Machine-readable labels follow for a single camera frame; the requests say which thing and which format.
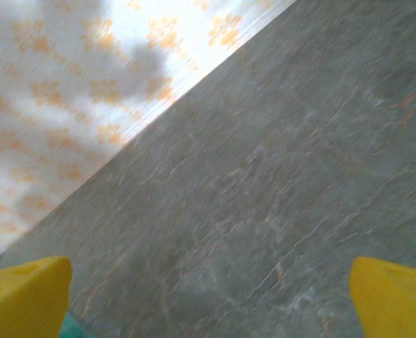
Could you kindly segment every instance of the orange floral pattern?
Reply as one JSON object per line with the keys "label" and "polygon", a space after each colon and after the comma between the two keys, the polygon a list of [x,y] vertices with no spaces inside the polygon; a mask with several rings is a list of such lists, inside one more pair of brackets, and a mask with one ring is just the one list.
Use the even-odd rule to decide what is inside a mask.
{"label": "orange floral pattern", "polygon": [[0,250],[291,2],[0,1]]}

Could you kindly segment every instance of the patterned wallpaper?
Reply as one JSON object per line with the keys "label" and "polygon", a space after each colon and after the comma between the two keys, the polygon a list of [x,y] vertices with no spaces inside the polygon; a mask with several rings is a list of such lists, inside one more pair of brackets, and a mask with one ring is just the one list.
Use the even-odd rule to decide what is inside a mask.
{"label": "patterned wallpaper", "polygon": [[0,252],[295,0],[0,0]]}

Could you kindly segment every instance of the floor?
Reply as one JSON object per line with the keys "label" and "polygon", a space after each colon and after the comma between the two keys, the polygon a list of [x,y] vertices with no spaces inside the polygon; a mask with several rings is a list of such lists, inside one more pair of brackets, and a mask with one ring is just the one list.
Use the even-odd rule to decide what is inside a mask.
{"label": "floor", "polygon": [[416,0],[298,0],[4,255],[65,254],[103,337],[362,337],[416,267]]}

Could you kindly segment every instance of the yellow plastic part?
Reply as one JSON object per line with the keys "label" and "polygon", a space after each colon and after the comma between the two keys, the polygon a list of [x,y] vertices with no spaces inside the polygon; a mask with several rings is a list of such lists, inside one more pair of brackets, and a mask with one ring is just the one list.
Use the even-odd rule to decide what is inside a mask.
{"label": "yellow plastic part", "polygon": [[416,269],[358,257],[349,286],[367,338],[416,338]]}
{"label": "yellow plastic part", "polygon": [[0,338],[57,338],[71,278],[66,257],[0,270]]}

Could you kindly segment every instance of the teal object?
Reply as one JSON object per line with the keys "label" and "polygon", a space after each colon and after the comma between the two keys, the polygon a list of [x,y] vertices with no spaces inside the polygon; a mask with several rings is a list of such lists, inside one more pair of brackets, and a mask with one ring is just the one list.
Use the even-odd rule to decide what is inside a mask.
{"label": "teal object", "polygon": [[58,338],[96,338],[90,334],[83,325],[79,323],[71,314],[67,313],[62,324]]}

